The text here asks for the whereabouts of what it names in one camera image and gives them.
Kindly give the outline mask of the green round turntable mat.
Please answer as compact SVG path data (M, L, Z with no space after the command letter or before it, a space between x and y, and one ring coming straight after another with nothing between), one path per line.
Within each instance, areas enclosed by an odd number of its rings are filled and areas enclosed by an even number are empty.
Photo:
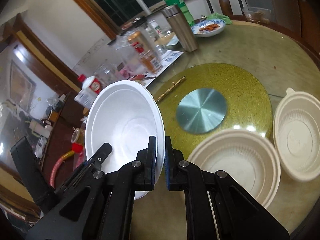
M231 64L206 63L188 68L166 82L153 82L148 89L157 99L182 77L185 80L158 105L166 135L171 138L173 148L180 150L185 158L204 139L225 129L242 129L270 137L273 122L271 102L266 89L251 73ZM226 99L227 114L213 131L190 134L178 125L176 108L188 93L199 88L219 91Z

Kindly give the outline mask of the gold pen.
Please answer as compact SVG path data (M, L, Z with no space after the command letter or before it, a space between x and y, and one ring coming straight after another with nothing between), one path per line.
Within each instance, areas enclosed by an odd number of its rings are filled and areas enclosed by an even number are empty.
M186 77L181 77L177 82L175 82L170 88L168 88L163 94L161 94L155 102L158 103L161 100L163 100L171 91L173 91L177 86L179 86L181 83L185 81Z

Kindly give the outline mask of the blue white food dish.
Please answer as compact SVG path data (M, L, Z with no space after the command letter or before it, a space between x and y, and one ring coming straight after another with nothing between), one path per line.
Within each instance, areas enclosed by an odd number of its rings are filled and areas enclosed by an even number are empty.
M196 37L212 37L221 33L225 26L225 21L221 19L204 20L194 24L191 31Z

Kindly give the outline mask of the multicolour hula hoop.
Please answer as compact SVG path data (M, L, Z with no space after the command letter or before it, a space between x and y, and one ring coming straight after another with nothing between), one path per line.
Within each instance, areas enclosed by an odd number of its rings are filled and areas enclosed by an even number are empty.
M57 171L58 169L60 168L61 164L68 158L72 157L73 155L75 155L75 152L74 151L69 151L67 152L66 154L62 155L58 160L57 162L55 163L55 165L53 166L53 169L51 171L51 174L50 174L50 180L49 180L49 183L50 183L50 186L55 188L55 178L56 178L56 174L57 174Z

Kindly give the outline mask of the green plastic bottle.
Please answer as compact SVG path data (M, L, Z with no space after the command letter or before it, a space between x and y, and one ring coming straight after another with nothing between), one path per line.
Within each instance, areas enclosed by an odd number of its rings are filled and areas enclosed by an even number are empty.
M166 2L167 6L170 5L177 5L181 12L184 14L187 22L189 23L190 26L193 26L195 24L194 18L191 15L187 5L185 4L184 0L164 0Z

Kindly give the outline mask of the clear cup with tea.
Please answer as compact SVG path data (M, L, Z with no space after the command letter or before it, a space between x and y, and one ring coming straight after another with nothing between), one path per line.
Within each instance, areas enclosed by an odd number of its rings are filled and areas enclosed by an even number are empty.
M85 130L81 128L74 129L71 137L71 143L84 144L85 143Z

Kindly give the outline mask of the dark wooden sideboard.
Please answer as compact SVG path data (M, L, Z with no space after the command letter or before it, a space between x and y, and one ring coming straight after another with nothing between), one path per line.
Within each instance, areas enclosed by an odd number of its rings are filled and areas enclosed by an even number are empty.
M74 129L81 126L84 107L74 100L75 96L76 94L72 92L67 95L46 144L42 161L42 173L46 181L49 181L58 159L71 150Z

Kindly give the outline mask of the red plastic cup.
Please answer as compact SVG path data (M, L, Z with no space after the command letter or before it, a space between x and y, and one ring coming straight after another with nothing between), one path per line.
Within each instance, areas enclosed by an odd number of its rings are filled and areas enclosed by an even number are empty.
M71 144L71 150L74 153L80 154L84 151L84 146L82 144L74 142Z

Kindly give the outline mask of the stainless steel thermos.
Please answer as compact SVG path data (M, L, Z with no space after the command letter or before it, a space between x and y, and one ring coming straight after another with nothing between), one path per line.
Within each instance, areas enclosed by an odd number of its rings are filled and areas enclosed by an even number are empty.
M176 34L182 48L187 52L192 52L198 49L199 45L195 35L191 31L184 14L178 5L170 5L165 7L161 13L166 18L173 32Z

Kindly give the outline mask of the clear plastic container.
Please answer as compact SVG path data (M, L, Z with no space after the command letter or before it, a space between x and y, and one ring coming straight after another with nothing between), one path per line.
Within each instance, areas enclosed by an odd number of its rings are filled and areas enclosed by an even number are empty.
M271 22L271 10L257 7L244 7L244 16L249 22L269 24Z

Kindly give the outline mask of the white foam bowl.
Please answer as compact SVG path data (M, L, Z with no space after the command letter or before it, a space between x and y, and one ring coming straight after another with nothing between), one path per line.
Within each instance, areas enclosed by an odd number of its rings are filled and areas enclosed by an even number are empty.
M146 149L149 137L156 138L155 178L165 158L163 119L153 96L141 84L123 80L107 86L95 99L86 123L85 151L90 159L104 143L112 147L103 161L105 173L119 170Z

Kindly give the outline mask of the white lotion bottle red cap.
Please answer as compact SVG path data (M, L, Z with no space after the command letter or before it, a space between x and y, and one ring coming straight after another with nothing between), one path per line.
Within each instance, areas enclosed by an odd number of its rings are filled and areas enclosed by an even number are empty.
M82 89L74 100L83 107L90 109L101 92L102 85L96 76L86 77L84 74L81 74L78 80L82 83Z

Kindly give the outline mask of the small beige plastic bowl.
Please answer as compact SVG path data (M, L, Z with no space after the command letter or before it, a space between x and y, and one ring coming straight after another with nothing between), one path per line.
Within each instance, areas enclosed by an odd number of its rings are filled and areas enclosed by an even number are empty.
M286 90L273 119L273 142L281 166L295 181L319 176L319 100L313 95Z

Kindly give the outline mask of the large beige plastic bowl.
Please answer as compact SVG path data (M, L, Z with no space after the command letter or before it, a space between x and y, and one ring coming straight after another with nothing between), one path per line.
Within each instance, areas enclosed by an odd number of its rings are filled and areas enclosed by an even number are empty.
M196 146L188 161L207 172L227 172L264 208L270 206L280 184L278 154L268 139L255 132L217 132Z

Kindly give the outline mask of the round metal turntable disc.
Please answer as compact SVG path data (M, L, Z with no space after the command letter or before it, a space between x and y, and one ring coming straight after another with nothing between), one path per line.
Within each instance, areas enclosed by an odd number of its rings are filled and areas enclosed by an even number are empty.
M176 120L184 131L204 134L215 130L227 114L227 101L215 89L200 88L188 93L178 104Z

